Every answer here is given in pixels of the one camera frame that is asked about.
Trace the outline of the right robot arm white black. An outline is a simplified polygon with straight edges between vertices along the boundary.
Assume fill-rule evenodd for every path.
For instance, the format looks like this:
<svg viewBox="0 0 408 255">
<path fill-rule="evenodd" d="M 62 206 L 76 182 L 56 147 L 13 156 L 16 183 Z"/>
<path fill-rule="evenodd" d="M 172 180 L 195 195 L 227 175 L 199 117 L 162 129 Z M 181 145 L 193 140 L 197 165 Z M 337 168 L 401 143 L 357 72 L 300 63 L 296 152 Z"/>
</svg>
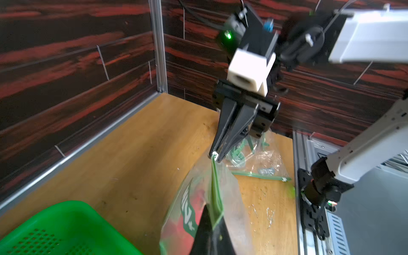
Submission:
<svg viewBox="0 0 408 255">
<path fill-rule="evenodd" d="M 272 130 L 315 135 L 338 146 L 302 185 L 320 206 L 408 152 L 406 6 L 345 1 L 275 21 L 245 3 L 214 29 L 227 64 L 211 99 L 220 118 L 210 158 Z"/>
</svg>

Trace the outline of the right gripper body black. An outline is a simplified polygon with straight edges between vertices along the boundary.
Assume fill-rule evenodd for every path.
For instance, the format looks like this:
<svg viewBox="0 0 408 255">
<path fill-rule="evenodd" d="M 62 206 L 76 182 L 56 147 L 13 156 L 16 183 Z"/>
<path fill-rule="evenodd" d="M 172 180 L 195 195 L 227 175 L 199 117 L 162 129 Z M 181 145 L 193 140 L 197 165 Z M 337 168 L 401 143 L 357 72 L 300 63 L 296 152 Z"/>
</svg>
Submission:
<svg viewBox="0 0 408 255">
<path fill-rule="evenodd" d="M 227 80 L 221 79 L 217 81 L 215 91 L 212 95 L 213 106 L 220 110 L 220 112 L 224 98 L 232 99 L 237 103 L 233 120 L 242 105 L 259 105 L 257 115 L 248 132 L 250 136 L 255 138 L 260 138 L 263 133 L 271 128 L 280 108 L 280 103 L 274 99 L 262 97 L 254 92 L 246 91 L 233 85 Z"/>
</svg>

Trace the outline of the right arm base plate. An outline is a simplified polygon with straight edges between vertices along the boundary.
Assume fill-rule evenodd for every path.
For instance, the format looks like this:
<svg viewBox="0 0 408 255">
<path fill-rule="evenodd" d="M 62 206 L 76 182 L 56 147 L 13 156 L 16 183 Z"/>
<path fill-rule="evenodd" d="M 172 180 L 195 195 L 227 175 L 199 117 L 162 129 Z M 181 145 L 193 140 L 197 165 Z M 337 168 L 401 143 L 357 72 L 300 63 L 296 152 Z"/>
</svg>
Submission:
<svg viewBox="0 0 408 255">
<path fill-rule="evenodd" d="M 298 169 L 300 220 L 303 229 L 310 230 L 317 235 L 318 239 L 325 241 L 330 237 L 327 223 L 326 210 L 320 210 L 320 206 L 313 205 L 305 197 L 305 188 L 311 184 L 312 176 L 303 169 Z"/>
</svg>

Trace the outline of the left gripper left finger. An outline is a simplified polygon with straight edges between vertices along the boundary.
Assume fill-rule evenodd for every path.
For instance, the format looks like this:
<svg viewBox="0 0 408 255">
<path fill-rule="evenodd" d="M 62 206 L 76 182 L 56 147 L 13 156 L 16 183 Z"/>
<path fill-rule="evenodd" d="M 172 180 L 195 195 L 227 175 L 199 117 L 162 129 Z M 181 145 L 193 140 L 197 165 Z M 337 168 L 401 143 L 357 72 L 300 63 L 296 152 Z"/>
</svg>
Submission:
<svg viewBox="0 0 408 255">
<path fill-rule="evenodd" d="M 213 231 L 207 206 L 204 207 L 194 243 L 189 255 L 215 255 Z"/>
</svg>

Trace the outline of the green perforated plastic tray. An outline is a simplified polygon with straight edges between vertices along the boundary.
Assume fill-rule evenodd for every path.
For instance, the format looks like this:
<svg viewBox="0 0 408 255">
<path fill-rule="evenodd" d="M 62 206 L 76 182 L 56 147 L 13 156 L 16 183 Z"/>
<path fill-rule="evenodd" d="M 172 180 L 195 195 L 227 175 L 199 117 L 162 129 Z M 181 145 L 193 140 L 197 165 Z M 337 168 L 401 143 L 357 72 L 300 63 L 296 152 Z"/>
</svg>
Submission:
<svg viewBox="0 0 408 255">
<path fill-rule="evenodd" d="M 141 252 L 81 201 L 50 206 L 1 240 L 2 255 L 139 255 Z"/>
</svg>

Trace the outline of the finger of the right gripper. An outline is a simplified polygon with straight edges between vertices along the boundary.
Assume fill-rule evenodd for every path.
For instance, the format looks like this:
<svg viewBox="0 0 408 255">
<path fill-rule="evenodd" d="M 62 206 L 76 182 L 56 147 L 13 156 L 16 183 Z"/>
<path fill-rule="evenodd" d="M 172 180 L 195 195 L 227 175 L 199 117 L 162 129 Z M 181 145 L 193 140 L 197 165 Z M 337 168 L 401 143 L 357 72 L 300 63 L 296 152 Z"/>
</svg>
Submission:
<svg viewBox="0 0 408 255">
<path fill-rule="evenodd" d="M 237 143 L 239 143 L 242 139 L 244 139 L 247 136 L 250 130 L 250 126 L 257 115 L 258 108 L 259 108 L 258 104 L 242 105 L 240 107 L 235 119 L 233 120 L 233 124 L 229 130 L 230 138 L 230 141 L 228 143 L 229 151 L 231 150 L 232 147 L 234 147 Z M 218 158 L 218 162 L 220 163 L 223 159 L 224 158 Z"/>
<path fill-rule="evenodd" d="M 236 108 L 236 101 L 229 98 L 224 98 L 216 136 L 209 151 L 209 158 L 212 158 L 214 153 L 217 154 L 217 158 L 224 158 L 230 150 L 228 148 L 228 143 L 230 141 L 229 130 L 233 124 L 233 117 Z"/>
</svg>

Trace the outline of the red dragon fruit toy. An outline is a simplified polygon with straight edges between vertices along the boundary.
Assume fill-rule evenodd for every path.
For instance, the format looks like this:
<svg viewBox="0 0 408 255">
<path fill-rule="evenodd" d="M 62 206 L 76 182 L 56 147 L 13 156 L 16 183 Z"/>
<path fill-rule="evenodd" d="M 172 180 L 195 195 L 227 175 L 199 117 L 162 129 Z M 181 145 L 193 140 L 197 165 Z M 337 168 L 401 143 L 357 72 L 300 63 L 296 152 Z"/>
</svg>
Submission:
<svg viewBox="0 0 408 255">
<path fill-rule="evenodd" d="M 205 194 L 204 188 L 194 187 L 191 183 L 180 189 L 166 216 L 164 238 L 194 240 L 206 205 Z"/>
</svg>

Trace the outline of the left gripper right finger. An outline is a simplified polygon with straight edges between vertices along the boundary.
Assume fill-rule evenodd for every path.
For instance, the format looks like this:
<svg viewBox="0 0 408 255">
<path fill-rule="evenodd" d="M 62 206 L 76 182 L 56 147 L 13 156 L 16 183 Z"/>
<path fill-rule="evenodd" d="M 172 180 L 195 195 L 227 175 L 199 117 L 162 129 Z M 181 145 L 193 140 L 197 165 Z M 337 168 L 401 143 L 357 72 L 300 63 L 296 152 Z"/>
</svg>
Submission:
<svg viewBox="0 0 408 255">
<path fill-rule="evenodd" d="M 225 220 L 220 220 L 213 230 L 213 254 L 236 255 Z"/>
</svg>

